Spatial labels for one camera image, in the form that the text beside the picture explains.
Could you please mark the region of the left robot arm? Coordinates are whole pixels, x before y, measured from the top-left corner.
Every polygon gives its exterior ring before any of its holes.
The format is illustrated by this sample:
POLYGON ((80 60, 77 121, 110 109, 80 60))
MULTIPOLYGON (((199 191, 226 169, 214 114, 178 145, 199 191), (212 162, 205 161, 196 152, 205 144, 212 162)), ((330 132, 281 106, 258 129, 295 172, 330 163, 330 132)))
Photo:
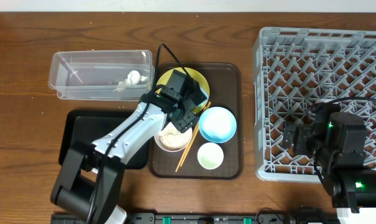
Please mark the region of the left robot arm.
POLYGON ((69 147, 50 201, 85 223, 124 223, 127 213, 118 200, 128 162, 168 123, 181 133, 193 127, 208 98, 187 71, 173 70, 166 84, 143 94, 136 110, 110 133, 69 147))

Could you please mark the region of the small white green cup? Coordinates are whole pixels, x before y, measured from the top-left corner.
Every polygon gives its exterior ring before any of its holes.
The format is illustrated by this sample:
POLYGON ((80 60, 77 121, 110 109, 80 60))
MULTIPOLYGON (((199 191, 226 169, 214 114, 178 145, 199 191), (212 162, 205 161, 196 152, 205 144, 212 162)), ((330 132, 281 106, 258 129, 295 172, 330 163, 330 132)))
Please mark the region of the small white green cup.
POLYGON ((222 164, 224 153, 218 144, 207 142, 198 149, 197 159, 204 169, 213 170, 222 164))

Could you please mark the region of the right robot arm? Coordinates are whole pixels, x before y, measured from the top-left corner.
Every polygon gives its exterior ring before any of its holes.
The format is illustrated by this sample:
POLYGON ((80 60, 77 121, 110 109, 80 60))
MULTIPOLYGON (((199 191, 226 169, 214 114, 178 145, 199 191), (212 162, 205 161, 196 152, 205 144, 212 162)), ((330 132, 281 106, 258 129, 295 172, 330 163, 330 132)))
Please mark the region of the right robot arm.
POLYGON ((364 165, 364 120, 333 102, 316 103, 312 112, 312 124, 283 124, 282 148, 313 158, 340 223, 376 223, 376 171, 364 165))

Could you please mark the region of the white rice bowl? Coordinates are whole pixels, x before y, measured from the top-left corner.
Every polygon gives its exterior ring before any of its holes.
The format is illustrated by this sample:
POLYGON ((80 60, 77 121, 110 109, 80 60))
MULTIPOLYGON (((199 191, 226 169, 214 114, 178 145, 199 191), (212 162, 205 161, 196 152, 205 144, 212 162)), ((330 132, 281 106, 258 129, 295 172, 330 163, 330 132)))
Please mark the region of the white rice bowl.
POLYGON ((163 130, 154 136, 157 146, 167 152, 177 152, 184 149, 191 141, 192 128, 184 133, 179 132, 172 123, 168 123, 163 130))

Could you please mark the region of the white napkin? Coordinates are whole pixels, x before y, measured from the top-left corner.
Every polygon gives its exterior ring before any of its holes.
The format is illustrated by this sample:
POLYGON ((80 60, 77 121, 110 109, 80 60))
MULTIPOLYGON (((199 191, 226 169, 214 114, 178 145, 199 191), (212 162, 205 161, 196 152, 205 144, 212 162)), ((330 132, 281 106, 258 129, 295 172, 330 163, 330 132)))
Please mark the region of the white napkin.
POLYGON ((132 70, 128 75, 127 78, 123 81, 120 81, 117 84, 117 87, 114 89, 114 91, 122 91, 127 86, 131 85, 137 85, 140 82, 141 75, 137 70, 132 70))

